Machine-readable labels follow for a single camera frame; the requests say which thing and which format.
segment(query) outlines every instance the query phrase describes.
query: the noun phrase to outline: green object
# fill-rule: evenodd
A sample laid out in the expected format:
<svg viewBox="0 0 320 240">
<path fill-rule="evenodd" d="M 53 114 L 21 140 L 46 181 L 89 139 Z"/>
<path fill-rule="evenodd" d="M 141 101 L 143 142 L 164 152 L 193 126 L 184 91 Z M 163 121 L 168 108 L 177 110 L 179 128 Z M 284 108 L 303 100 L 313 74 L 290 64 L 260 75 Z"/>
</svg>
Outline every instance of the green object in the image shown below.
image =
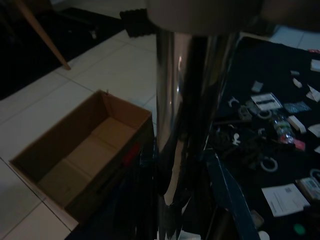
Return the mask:
<svg viewBox="0 0 320 240">
<path fill-rule="evenodd" d="M 303 236 L 306 234 L 306 229 L 304 226 L 302 226 L 301 224 L 295 224 L 293 226 L 294 228 L 294 231 L 296 232 L 296 234 L 300 235 L 300 236 Z"/>
</svg>

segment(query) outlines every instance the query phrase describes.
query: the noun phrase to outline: white tile floor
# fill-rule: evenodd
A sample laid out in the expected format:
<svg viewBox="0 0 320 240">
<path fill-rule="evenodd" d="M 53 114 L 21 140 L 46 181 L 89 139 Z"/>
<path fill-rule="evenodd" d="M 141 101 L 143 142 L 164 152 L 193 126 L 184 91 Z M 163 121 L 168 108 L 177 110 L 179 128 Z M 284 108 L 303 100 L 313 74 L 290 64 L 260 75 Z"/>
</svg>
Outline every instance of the white tile floor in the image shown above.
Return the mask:
<svg viewBox="0 0 320 240">
<path fill-rule="evenodd" d="M 68 0 L 61 5 L 119 18 L 145 0 Z M 270 39 L 299 49 L 320 49 L 320 34 L 281 27 Z M 63 240 L 77 222 L 26 184 L 9 161 L 97 89 L 143 106 L 156 129 L 156 37 L 125 31 L 0 101 L 0 240 Z"/>
</svg>

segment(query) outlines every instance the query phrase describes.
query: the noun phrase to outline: red object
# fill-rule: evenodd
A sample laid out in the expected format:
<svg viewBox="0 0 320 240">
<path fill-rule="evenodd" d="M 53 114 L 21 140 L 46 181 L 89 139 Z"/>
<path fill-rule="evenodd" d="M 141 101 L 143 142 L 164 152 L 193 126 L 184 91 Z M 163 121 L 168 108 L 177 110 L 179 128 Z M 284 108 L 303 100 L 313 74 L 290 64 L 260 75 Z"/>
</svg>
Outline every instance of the red object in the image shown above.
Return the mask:
<svg viewBox="0 0 320 240">
<path fill-rule="evenodd" d="M 140 145 L 136 142 L 129 150 L 129 152 L 123 157 L 123 165 L 125 167 L 128 167 L 131 164 L 132 160 L 138 155 L 139 151 Z"/>
<path fill-rule="evenodd" d="M 300 141 L 298 139 L 294 139 L 294 145 L 296 149 L 305 151 L 306 149 L 306 144 L 303 141 Z"/>
<path fill-rule="evenodd" d="M 320 54 L 320 50 L 318 50 L 318 49 L 308 49 L 308 52 L 315 53 L 315 54 Z"/>
</svg>

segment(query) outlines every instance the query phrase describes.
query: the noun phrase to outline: chrome pole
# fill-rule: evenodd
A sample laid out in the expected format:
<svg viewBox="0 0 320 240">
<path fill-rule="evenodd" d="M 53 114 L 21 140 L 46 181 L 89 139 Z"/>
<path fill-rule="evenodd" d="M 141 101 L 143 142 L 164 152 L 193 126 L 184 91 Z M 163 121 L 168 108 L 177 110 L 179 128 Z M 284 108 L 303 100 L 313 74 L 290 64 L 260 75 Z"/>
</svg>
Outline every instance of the chrome pole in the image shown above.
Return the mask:
<svg viewBox="0 0 320 240">
<path fill-rule="evenodd" d="M 237 34 L 157 33 L 159 239 L 178 239 Z"/>
</svg>

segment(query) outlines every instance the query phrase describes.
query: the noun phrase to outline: cardboard box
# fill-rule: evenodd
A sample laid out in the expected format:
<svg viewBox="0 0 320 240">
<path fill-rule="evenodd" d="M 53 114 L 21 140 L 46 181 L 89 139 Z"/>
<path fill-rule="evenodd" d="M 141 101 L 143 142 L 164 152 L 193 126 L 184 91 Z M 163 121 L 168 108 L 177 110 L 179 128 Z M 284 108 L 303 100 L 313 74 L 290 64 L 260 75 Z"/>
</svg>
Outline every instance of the cardboard box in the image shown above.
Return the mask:
<svg viewBox="0 0 320 240">
<path fill-rule="evenodd" d="M 151 112 L 98 91 L 10 163 L 82 223 L 153 137 Z"/>
</svg>

